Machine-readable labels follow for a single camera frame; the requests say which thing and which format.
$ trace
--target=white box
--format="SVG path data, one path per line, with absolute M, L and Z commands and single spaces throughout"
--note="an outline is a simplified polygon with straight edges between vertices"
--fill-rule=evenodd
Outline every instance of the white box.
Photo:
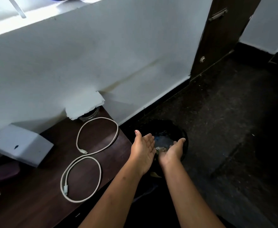
M 0 131 L 0 154 L 34 167 L 53 145 L 41 135 L 12 124 Z

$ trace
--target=hand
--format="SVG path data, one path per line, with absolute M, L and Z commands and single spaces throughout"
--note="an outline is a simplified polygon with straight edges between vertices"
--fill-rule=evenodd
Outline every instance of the hand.
M 142 137 L 139 130 L 135 130 L 136 138 L 130 151 L 129 160 L 135 162 L 141 175 L 144 175 L 152 165 L 156 149 L 154 136 L 147 134 Z
M 180 138 L 178 142 L 174 141 L 174 145 L 170 146 L 167 152 L 159 151 L 158 160 L 162 169 L 172 161 L 180 161 L 184 142 L 185 138 Z

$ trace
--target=white cable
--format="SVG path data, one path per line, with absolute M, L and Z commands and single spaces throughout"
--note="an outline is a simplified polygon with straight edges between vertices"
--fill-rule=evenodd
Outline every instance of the white cable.
M 80 134 L 82 128 L 83 128 L 87 123 L 89 123 L 89 122 L 91 122 L 91 121 L 93 121 L 93 120 L 96 120 L 96 119 L 107 119 L 107 120 L 110 120 L 110 121 L 114 122 L 114 123 L 117 125 L 117 131 L 116 131 L 116 134 L 115 134 L 113 140 L 112 140 L 106 147 L 104 147 L 103 149 L 100 149 L 100 150 L 98 150 L 98 151 L 96 151 L 96 152 L 94 152 L 94 153 L 87 153 L 87 151 L 85 151 L 85 150 L 83 150 L 83 149 L 80 149 L 80 148 L 78 147 L 78 138 L 79 138 L 79 134 Z M 71 162 L 71 164 L 69 164 L 69 166 L 68 166 L 68 167 L 66 168 L 66 170 L 63 172 L 63 174 L 62 174 L 62 176 L 61 176 L 61 181 L 60 181 L 61 193 L 63 194 L 63 196 L 64 196 L 67 200 L 69 200 L 69 201 L 72 202 L 72 203 L 82 203 L 82 202 L 86 201 L 87 199 L 90 199 L 90 198 L 95 194 L 95 192 L 98 190 L 99 185 L 100 185 L 100 182 L 101 182 L 101 166 L 100 166 L 100 163 L 99 163 L 95 158 L 89 157 L 89 156 L 90 156 L 90 155 L 93 155 L 93 154 L 95 154 L 95 153 L 99 153 L 100 151 L 103 151 L 103 150 L 105 150 L 107 147 L 109 147 L 109 146 L 115 141 L 115 139 L 117 138 L 117 136 L 118 136 L 118 131 L 119 131 L 119 127 L 118 127 L 117 122 L 115 122 L 115 121 L 112 120 L 112 119 L 104 118 L 104 117 L 99 117 L 99 118 L 91 119 L 91 120 L 85 122 L 85 123 L 83 124 L 83 126 L 81 126 L 81 128 L 80 128 L 80 130 L 79 130 L 79 132 L 78 132 L 78 135 L 77 135 L 76 147 L 77 147 L 77 149 L 78 149 L 81 153 L 84 153 L 84 155 L 82 155 L 82 156 L 80 156 L 80 157 L 77 157 L 74 161 Z M 67 196 L 67 193 L 68 193 L 68 184 L 67 184 L 68 174 L 69 174 L 70 170 L 74 167 L 74 165 L 76 165 L 78 162 L 80 162 L 80 161 L 82 161 L 83 159 L 86 159 L 86 158 L 93 159 L 93 160 L 98 164 L 98 166 L 99 166 L 99 172 L 100 172 L 99 182 L 98 182 L 98 185 L 97 185 L 95 191 L 94 191 L 89 197 L 87 197 L 86 199 L 80 200 L 80 201 L 75 201 L 75 200 L 70 199 L 70 198 Z M 64 188 L 63 188 L 63 187 L 62 187 L 62 184 L 63 184 L 64 175 L 65 175 L 65 185 L 64 185 Z

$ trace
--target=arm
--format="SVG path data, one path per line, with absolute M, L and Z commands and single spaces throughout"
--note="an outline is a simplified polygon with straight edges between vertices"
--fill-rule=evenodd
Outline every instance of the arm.
M 194 186 L 180 161 L 185 139 L 182 138 L 167 151 L 160 153 L 159 163 L 163 169 L 169 192 L 181 227 L 223 228 L 217 216 L 208 207 Z
M 139 180 L 152 165 L 156 150 L 154 137 L 136 130 L 130 157 L 79 228 L 123 227 Z

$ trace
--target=dark floor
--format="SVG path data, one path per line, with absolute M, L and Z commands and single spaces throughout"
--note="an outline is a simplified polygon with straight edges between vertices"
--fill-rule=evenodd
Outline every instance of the dark floor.
M 138 122 L 186 130 L 183 165 L 214 212 L 236 227 L 278 227 L 278 70 L 225 58 Z

